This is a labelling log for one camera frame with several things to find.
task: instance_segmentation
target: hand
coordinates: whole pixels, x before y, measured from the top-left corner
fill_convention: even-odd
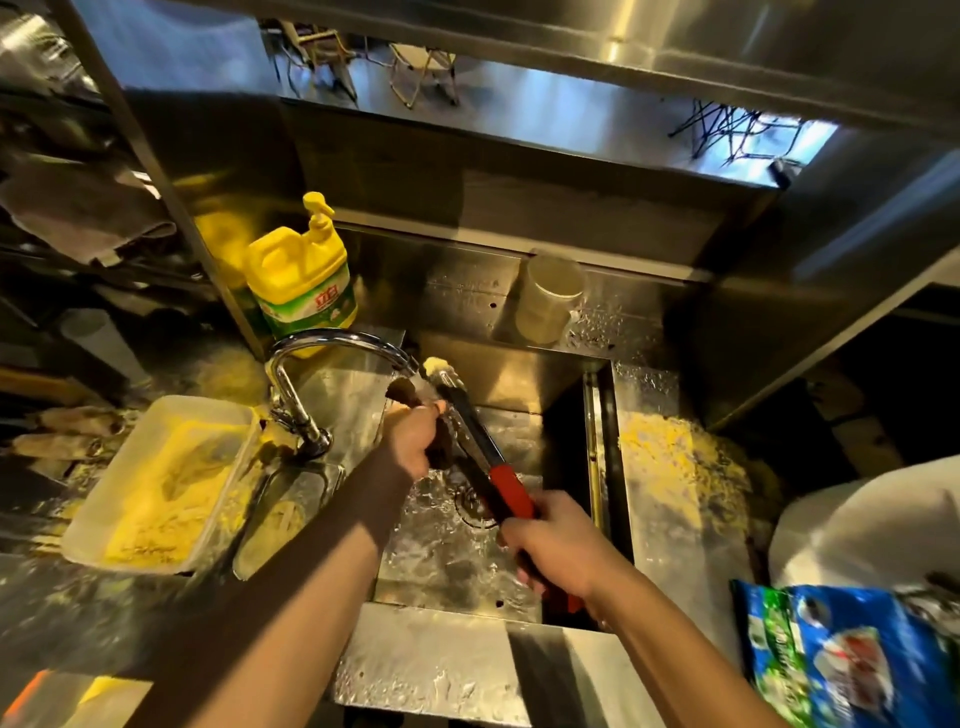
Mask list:
[[[593,521],[564,491],[535,491],[540,509],[537,520],[507,519],[500,538],[514,551],[526,551],[547,579],[587,606],[600,589],[625,569],[634,567],[593,525]],[[523,569],[517,577],[542,595],[545,587]]]
[[[437,418],[444,406],[443,401],[413,409],[395,404],[384,415],[381,447],[414,481],[426,477],[430,470],[425,451],[437,434]]]

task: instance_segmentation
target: red tongs handle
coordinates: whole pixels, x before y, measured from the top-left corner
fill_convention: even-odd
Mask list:
[[[493,484],[493,487],[496,488],[496,492],[503,498],[503,502],[506,503],[507,508],[514,518],[535,519],[540,515],[537,511],[536,503],[530,498],[530,494],[527,493],[526,488],[523,487],[523,484],[510,465],[507,463],[495,465],[491,468],[488,475],[490,476],[490,482]],[[556,584],[548,581],[546,577],[540,573],[540,570],[534,564],[533,559],[530,558],[528,553],[520,551],[516,555],[516,560],[523,567],[523,570],[546,587],[546,594],[543,598],[553,609],[573,615],[584,608],[583,599],[579,596],[568,594]]]

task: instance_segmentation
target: chair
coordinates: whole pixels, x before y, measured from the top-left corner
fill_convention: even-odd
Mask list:
[[[322,65],[330,66],[334,79],[344,88],[347,96],[355,104],[357,92],[347,64],[356,58],[356,54],[344,45],[344,42],[340,40],[340,34],[337,31],[324,30],[315,25],[310,26],[309,32],[305,34],[288,20],[280,20],[280,27],[311,69],[316,70]]]
[[[453,106],[460,106],[460,96],[457,94],[457,75],[454,69],[454,62],[457,59],[456,54],[447,53],[436,48],[421,48],[416,45],[401,45],[400,43],[391,43],[390,50],[394,53],[394,62],[390,66],[390,88],[396,94],[396,97],[403,102],[403,106],[412,109],[420,96],[420,89],[423,86],[423,80],[429,73],[436,84],[447,92],[450,103]],[[417,87],[414,94],[407,99],[396,87],[396,72],[401,65],[406,66],[408,70],[418,72]],[[441,76],[446,75],[450,79],[450,90],[441,81]]]

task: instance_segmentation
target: chrome faucet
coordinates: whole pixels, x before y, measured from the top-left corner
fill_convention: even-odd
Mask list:
[[[267,359],[267,377],[276,394],[271,414],[277,422],[300,436],[302,442],[298,454],[309,459],[326,454],[333,445],[333,437],[307,414],[293,382],[283,368],[283,362],[298,349],[320,346],[353,347],[373,352],[389,361],[394,369],[404,376],[416,376],[420,369],[417,360],[404,350],[362,331],[307,328],[277,341],[270,350],[270,358]]]

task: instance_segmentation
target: sink basin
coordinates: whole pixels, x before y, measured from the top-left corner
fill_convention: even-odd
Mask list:
[[[411,336],[422,361],[446,359],[467,386],[480,420],[524,487],[570,493],[598,524],[609,522],[596,372],[607,362],[514,349],[436,334]],[[591,627],[586,614],[545,614],[516,579],[495,523],[456,469],[414,486],[384,550],[372,600],[483,617]]]

